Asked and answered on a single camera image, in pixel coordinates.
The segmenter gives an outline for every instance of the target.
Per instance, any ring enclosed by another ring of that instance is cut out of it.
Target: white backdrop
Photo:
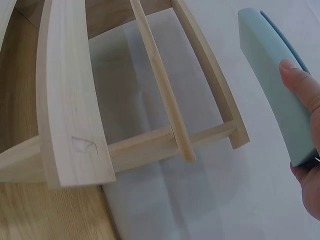
[[[117,174],[104,186],[124,240],[319,239],[268,101],[239,47],[237,12],[263,10],[320,79],[317,0],[186,0],[226,77],[251,142],[228,139]],[[199,63],[174,12],[148,17],[189,134],[222,123]],[[107,142],[169,125],[138,26],[90,40]]]

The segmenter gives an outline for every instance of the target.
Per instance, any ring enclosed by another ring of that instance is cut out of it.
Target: light blue sanding block
[[[240,48],[269,101],[292,165],[319,158],[311,138],[310,113],[283,85],[279,72],[282,59],[291,59],[309,72],[307,67],[265,13],[245,8],[238,12],[238,21]]]

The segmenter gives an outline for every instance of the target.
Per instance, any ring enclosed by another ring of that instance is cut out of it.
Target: hand
[[[289,59],[281,61],[279,70],[284,85],[291,90],[311,113],[311,136],[320,150],[320,84],[310,74],[297,68]],[[302,188],[305,209],[320,221],[320,166],[306,169],[303,166],[290,168]]]

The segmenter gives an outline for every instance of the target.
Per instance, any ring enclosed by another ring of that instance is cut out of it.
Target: light wood
[[[144,10],[139,0],[130,0],[130,2],[178,148],[185,161],[195,161],[195,153],[192,149],[185,123],[180,114],[176,98],[170,86],[165,66],[160,57]]]
[[[146,15],[171,8],[170,0],[142,0]],[[129,0],[86,0],[89,39],[135,20]]]
[[[229,138],[232,147],[234,149],[239,148],[250,140],[235,99],[218,61],[185,1],[171,0],[171,3],[204,72],[223,121],[229,122],[234,120],[236,122],[237,129]]]
[[[232,132],[236,129],[235,121],[229,121],[222,125],[215,126],[209,128],[207,130],[201,131],[199,133],[194,134],[191,136],[191,144],[192,147],[198,148],[201,146],[208,145],[210,143],[216,142],[218,140],[227,138],[232,134]],[[34,137],[31,140],[23,142],[22,144],[15,146],[13,148],[21,149],[23,147],[28,146],[30,141],[38,143],[38,137]],[[0,175],[0,181],[6,182],[45,182],[45,173],[41,168],[37,168],[37,178],[29,178],[32,176],[33,172],[35,171],[34,168],[27,169],[24,165],[27,161],[31,158],[33,160],[33,166],[42,165],[40,147],[36,147],[25,149],[25,155],[19,154],[16,155],[9,155],[9,152],[13,152],[13,148],[9,149],[5,155],[0,154],[0,173],[6,173],[4,176]],[[179,149],[175,140],[175,137],[171,131],[171,127],[163,127],[158,130],[154,130],[145,134],[141,134],[138,136],[134,136],[128,138],[126,140],[111,144],[109,146],[109,151],[111,155],[112,164],[114,167],[114,171],[116,173],[133,169],[139,166],[147,165],[168,157],[172,157],[174,155],[179,154]],[[2,162],[14,162],[19,168],[14,168],[10,171],[8,166],[2,165]]]
[[[172,7],[170,0],[142,0],[141,4],[146,15]],[[44,0],[17,0],[15,7],[39,29],[43,5]],[[85,12],[89,39],[135,20],[129,0],[86,0]]]
[[[235,122],[230,121],[196,133],[190,138],[192,147],[198,148],[227,138],[235,129]],[[109,149],[115,172],[150,164],[180,152],[170,127],[114,143]]]
[[[46,0],[39,30],[36,102],[52,188],[116,180],[101,121],[84,0]]]
[[[37,41],[38,30],[13,10],[0,53],[0,153],[38,135]],[[45,183],[0,183],[0,239],[118,238],[98,186],[48,190]]]
[[[5,37],[9,19],[17,0],[0,1],[0,50]]]
[[[43,172],[39,136],[0,153],[0,182],[43,182]]]

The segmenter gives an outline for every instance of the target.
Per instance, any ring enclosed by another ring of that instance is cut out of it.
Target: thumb
[[[297,68],[289,59],[281,61],[279,70],[284,85],[300,99],[311,114],[320,108],[320,84],[309,73]]]
[[[311,135],[315,148],[320,150],[320,84],[307,72],[284,59],[279,65],[284,85],[293,92],[311,113]]]

